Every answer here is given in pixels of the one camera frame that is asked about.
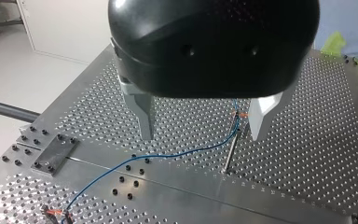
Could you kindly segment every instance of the metal pin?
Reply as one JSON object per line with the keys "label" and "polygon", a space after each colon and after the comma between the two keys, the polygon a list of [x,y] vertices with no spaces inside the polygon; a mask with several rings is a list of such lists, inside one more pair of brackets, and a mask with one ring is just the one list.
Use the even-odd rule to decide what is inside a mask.
{"label": "metal pin", "polygon": [[231,146],[229,148],[227,160],[226,160],[226,165],[225,165],[225,168],[223,168],[224,173],[228,173],[229,165],[231,164],[232,156],[234,155],[234,149],[235,149],[235,146],[237,145],[239,136],[241,136],[241,131],[237,131],[237,133],[235,134],[234,140],[232,140]]}

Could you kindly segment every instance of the blue cloth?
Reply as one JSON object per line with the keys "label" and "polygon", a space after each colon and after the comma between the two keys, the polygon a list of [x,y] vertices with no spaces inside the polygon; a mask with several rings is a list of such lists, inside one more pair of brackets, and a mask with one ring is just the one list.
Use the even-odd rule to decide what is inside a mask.
{"label": "blue cloth", "polygon": [[358,58],[358,0],[319,0],[321,20],[315,48],[321,49],[327,38],[338,31],[347,45],[342,54]]}

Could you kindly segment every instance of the metal bracket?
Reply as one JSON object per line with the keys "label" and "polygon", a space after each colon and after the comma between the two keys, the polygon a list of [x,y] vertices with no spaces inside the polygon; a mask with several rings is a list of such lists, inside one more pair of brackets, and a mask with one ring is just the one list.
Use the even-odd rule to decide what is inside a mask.
{"label": "metal bracket", "polygon": [[134,84],[123,80],[118,76],[124,102],[127,107],[136,115],[139,124],[139,131],[143,140],[153,139],[154,127],[154,97],[139,90]]}
{"label": "metal bracket", "polygon": [[285,91],[251,100],[248,118],[254,141],[267,137],[274,117],[289,105],[292,100],[298,80],[299,77]]}
{"label": "metal bracket", "polygon": [[31,168],[37,172],[55,175],[66,156],[75,148],[77,143],[78,140],[73,137],[65,136],[60,133],[57,134],[36,159]]}

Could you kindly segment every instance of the gray floor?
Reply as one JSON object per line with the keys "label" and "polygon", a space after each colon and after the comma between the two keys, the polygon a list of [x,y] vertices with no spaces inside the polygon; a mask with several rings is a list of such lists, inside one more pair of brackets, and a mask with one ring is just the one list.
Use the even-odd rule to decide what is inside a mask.
{"label": "gray floor", "polygon": [[[33,52],[27,34],[10,27],[0,34],[0,102],[42,113],[86,68]],[[25,122],[0,116],[0,156]]]}

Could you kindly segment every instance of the metal pipe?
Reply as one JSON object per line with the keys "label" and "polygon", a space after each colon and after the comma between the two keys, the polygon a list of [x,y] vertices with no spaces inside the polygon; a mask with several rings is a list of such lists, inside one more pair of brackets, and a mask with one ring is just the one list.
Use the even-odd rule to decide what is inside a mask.
{"label": "metal pipe", "polygon": [[5,105],[0,103],[0,115],[33,123],[40,114],[12,105]]}

